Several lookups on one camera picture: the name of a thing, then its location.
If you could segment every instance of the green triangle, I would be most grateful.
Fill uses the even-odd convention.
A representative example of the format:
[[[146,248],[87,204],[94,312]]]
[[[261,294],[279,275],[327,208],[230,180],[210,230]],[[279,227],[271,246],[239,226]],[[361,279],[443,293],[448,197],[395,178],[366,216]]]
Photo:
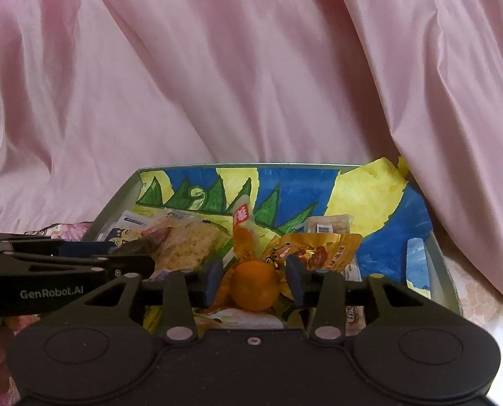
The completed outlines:
[[[191,203],[193,203],[193,198],[191,198],[189,194],[190,189],[191,185],[188,182],[187,178],[185,178],[178,190],[171,198],[168,199],[167,203],[165,203],[165,207],[178,210],[187,210],[188,207],[191,206]]]
[[[162,208],[163,207],[163,197],[161,196],[161,185],[156,177],[153,177],[152,183],[148,186],[148,189],[142,197],[137,201],[137,204],[141,206]]]
[[[213,186],[207,191],[207,198],[201,210],[222,214],[225,212],[225,188],[223,187],[223,180],[218,175],[217,180]]]
[[[242,195],[251,195],[251,177],[248,177],[248,180],[244,183],[244,185],[242,186],[242,189],[240,190],[240,192],[238,193],[236,198],[232,201],[230,206],[227,208],[229,213],[232,213],[232,208],[233,208],[234,204],[240,199],[240,197],[242,197]]]
[[[255,221],[267,227],[274,227],[279,205],[279,183],[260,206],[253,211]]]
[[[316,206],[317,202],[310,204],[308,207],[306,207],[306,209],[301,211],[299,214],[295,215],[285,224],[279,226],[276,229],[276,231],[282,235],[286,233],[292,233],[295,230],[295,226],[301,225],[306,221],[307,217],[309,217],[312,214]]]

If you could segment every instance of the tangerine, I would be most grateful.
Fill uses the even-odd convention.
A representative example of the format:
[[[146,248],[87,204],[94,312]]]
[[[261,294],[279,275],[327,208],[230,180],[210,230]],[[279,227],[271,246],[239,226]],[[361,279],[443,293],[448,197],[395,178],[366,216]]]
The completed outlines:
[[[279,297],[279,278],[272,264],[246,261],[231,276],[230,293],[234,302],[248,311],[269,309]]]

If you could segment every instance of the blue and yellow painting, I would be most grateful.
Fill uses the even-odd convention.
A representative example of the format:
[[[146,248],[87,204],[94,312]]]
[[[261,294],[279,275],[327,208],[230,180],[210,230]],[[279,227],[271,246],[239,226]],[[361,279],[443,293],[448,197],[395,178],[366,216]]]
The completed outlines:
[[[384,158],[346,171],[260,165],[142,171],[133,211],[149,217],[160,208],[191,210],[231,230],[233,203],[249,195],[263,246],[310,216],[350,214],[351,232],[364,238],[356,254],[362,276],[382,273],[405,282],[408,240],[432,231],[423,197],[404,169]]]

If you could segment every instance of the silver screw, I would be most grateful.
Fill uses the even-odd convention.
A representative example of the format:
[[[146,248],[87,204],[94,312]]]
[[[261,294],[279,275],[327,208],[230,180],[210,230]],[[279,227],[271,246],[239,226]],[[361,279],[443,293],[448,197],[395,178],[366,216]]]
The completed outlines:
[[[186,326],[174,326],[167,330],[166,336],[171,340],[188,340],[193,336],[193,331]]]
[[[335,326],[320,326],[315,330],[315,335],[323,340],[335,340],[342,336],[342,332]]]
[[[250,337],[248,339],[248,345],[260,345],[261,340],[260,337]]]

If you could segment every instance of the pink curtain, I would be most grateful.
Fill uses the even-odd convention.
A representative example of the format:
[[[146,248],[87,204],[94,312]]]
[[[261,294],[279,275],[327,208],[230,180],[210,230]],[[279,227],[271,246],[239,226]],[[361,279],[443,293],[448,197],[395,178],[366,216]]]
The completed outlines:
[[[398,152],[503,293],[503,0],[0,0],[0,231],[142,166]]]

